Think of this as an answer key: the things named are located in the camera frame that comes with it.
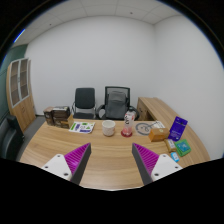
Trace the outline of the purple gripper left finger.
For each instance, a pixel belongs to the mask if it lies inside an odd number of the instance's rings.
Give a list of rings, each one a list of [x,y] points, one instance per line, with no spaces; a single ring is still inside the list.
[[[91,144],[84,144],[67,153],[56,154],[42,169],[79,185],[91,155]]]

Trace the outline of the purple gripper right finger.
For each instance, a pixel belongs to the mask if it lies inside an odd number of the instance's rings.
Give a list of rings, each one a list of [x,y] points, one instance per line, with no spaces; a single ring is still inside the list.
[[[132,154],[144,185],[182,169],[169,155],[158,155],[137,143],[132,144]]]

